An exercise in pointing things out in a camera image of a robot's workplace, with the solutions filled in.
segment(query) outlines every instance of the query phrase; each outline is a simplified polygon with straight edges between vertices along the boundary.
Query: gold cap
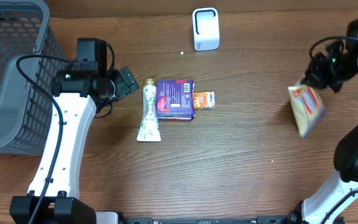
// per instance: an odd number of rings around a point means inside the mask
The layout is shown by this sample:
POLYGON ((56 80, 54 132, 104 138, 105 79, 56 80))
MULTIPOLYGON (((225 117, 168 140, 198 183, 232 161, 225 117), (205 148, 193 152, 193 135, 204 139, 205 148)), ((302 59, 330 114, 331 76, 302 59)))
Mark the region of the gold cap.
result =
POLYGON ((143 86, 147 86, 147 85, 157 86, 155 80, 152 79, 152 78, 146 78, 146 79, 144 80, 143 86))

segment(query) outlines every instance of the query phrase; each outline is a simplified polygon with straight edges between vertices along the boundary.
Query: purple box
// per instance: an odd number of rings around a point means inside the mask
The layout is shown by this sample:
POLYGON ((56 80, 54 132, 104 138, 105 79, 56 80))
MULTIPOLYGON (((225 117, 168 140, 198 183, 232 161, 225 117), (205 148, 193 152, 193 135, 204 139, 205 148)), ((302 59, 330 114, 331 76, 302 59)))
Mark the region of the purple box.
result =
POLYGON ((196 115, 193 89, 193 80, 159 80, 155 104, 157 118, 191 121, 196 115))

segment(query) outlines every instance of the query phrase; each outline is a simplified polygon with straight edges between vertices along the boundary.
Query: small orange snack packet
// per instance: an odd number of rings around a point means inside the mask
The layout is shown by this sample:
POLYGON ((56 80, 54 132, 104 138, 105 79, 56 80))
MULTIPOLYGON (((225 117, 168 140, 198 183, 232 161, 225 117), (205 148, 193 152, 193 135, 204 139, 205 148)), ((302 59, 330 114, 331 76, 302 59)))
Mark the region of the small orange snack packet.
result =
POLYGON ((215 93, 193 93, 193 103, 196 110, 215 109, 215 93))

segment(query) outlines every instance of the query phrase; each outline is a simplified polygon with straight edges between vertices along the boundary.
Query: laundry basket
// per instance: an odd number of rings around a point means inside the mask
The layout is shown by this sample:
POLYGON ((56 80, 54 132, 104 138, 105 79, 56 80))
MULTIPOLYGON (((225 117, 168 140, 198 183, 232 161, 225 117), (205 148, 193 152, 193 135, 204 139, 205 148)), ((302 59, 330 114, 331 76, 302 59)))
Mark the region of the laundry basket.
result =
MULTIPOLYGON (((51 102, 27 82, 16 60, 29 54, 65 58, 42 0, 0 1, 0 152, 41 154, 52 116, 51 102)), ((46 58, 21 62, 23 71, 50 92, 50 81, 66 63, 46 58)))

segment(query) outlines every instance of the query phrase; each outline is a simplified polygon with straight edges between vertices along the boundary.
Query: wooden surface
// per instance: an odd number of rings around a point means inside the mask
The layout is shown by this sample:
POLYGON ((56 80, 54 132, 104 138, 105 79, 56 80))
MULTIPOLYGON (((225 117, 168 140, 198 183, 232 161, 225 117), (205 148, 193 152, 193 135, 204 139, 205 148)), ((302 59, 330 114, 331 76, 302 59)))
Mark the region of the wooden surface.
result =
MULTIPOLYGON (((340 94, 320 91, 328 113, 306 140, 287 86, 305 71, 314 41, 345 34, 356 18, 358 11, 220 14, 221 45, 210 52, 194 51, 190 16, 51 20, 69 58, 78 37, 97 37, 139 83, 191 78, 196 91, 216 93, 216 109, 190 123, 161 121, 160 143, 136 141, 140 91, 115 103, 89 130, 81 200, 127 217, 286 215, 331 175, 336 144, 358 124, 358 76, 340 94)), ((25 195, 39 161, 0 154, 0 223, 12 222, 11 197, 25 195)), ((343 215, 358 223, 358 200, 343 215)))
POLYGON ((219 12, 358 10, 358 0, 45 0, 54 18, 191 14, 199 7, 219 12))

